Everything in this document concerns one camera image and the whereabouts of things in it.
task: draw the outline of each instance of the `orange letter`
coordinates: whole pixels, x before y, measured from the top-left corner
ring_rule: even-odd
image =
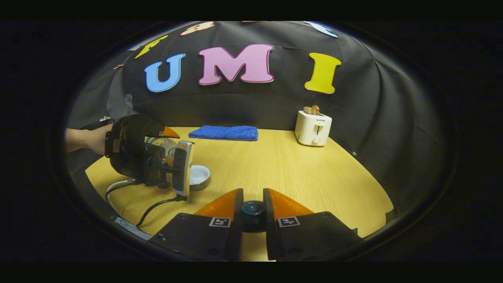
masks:
[[[211,27],[215,26],[213,24],[213,22],[206,22],[206,23],[202,23],[202,24],[199,24],[199,25],[195,25],[193,27],[190,27],[188,28],[186,31],[184,31],[183,33],[181,33],[180,35],[186,35],[186,34],[189,34],[189,33],[193,33],[195,31],[198,31],[198,30],[205,30],[205,29],[209,29]]]

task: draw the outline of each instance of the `black fabric backdrop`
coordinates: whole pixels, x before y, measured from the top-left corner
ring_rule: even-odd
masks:
[[[437,98],[442,94],[396,50],[329,27],[339,36],[333,38],[304,22],[215,22],[209,29],[180,36],[193,25],[166,33],[167,38],[137,59],[142,47],[111,58],[82,90],[69,126],[80,128],[105,115],[118,119],[145,113],[168,126],[250,125],[294,130],[297,111],[316,104],[332,117],[329,136],[386,190],[395,217],[423,200],[448,166],[446,134],[452,128],[448,127],[447,105]],[[274,46],[269,53],[273,82],[243,82],[239,79],[242,68],[232,82],[218,70],[221,82],[198,84],[203,74],[199,51],[224,47],[236,57],[250,44]],[[311,52],[342,61],[332,84],[335,93],[304,87],[313,72]],[[164,92],[149,91],[144,69],[160,61],[158,79],[167,80],[169,64],[165,60],[180,53],[185,57],[178,83]],[[122,63],[122,68],[113,69]],[[125,106],[126,94],[133,97],[133,111]]]

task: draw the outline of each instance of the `folded towel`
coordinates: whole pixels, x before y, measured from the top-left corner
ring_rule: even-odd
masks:
[[[251,126],[237,126],[237,127],[202,126],[199,129],[189,133],[189,137],[253,141],[259,139],[259,132],[257,130],[258,130],[257,127],[251,127]]]

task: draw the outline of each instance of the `table surface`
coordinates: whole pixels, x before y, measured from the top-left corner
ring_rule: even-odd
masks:
[[[243,188],[244,201],[263,199],[271,188],[315,213],[329,211],[350,229],[365,237],[386,224],[393,210],[388,195],[375,178],[332,139],[324,147],[301,145],[293,131],[259,129],[258,141],[188,138],[198,127],[171,127],[181,140],[194,142],[194,165],[211,171],[208,186],[190,193],[190,202],[169,202],[153,209],[141,228],[154,235],[176,214],[193,214],[219,196]],[[104,199],[114,182],[129,179],[120,175],[102,157],[86,174]],[[143,184],[115,190],[110,199],[118,213],[138,223],[154,203],[173,198],[172,188]],[[267,261],[266,233],[243,233],[243,261]]]

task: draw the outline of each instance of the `blue letter u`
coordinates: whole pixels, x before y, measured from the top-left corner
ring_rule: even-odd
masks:
[[[147,73],[147,88],[151,92],[162,92],[174,87],[180,80],[180,66],[182,63],[182,58],[185,54],[173,55],[166,59],[166,62],[170,64],[170,77],[164,82],[160,82],[157,76],[159,66],[161,62],[154,63],[145,68],[145,73]]]

